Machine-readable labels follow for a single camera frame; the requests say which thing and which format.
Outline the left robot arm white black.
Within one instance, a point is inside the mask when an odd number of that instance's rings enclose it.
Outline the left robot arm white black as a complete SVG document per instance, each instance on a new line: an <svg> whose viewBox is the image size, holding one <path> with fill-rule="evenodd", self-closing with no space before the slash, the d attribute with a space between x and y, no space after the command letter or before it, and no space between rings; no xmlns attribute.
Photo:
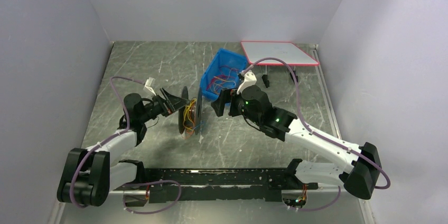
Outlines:
<svg viewBox="0 0 448 224"><path fill-rule="evenodd" d="M184 108L189 100L165 89L151 99L131 93L123 100L124 115L118 129L102 142L87 148L74 148L67 156L57 189L57 200L82 208L101 206L114 189L139 186L148 181L141 161L114 162L127 150L138 146L147 132L146 122L158 116L170 116Z"/></svg>

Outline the grey perforated cable spool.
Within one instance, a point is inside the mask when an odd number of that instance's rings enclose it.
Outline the grey perforated cable spool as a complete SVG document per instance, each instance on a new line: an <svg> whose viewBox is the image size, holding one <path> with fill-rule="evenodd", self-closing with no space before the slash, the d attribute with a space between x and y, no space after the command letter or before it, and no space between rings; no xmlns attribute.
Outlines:
<svg viewBox="0 0 448 224"><path fill-rule="evenodd" d="M181 97L189 99L187 87L183 87ZM202 88L198 90L198 96L189 99L190 103L178 111L178 130L182 138L188 139L193 134L201 132L202 126Z"/></svg>

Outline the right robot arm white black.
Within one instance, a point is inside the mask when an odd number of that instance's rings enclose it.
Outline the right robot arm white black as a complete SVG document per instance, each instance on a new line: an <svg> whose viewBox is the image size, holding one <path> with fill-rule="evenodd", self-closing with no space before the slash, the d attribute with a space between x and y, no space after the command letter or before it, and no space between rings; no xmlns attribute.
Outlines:
<svg viewBox="0 0 448 224"><path fill-rule="evenodd" d="M306 126L294 113L273 106L267 93L258 86L250 86L240 94L236 89L225 89L211 107L220 117L226 104L230 105L229 116L242 116L266 136L299 144L328 160L327 163L301 161L294 170L300 182L338 185L359 199L371 199L381 168L374 144L366 142L360 146Z"/></svg>

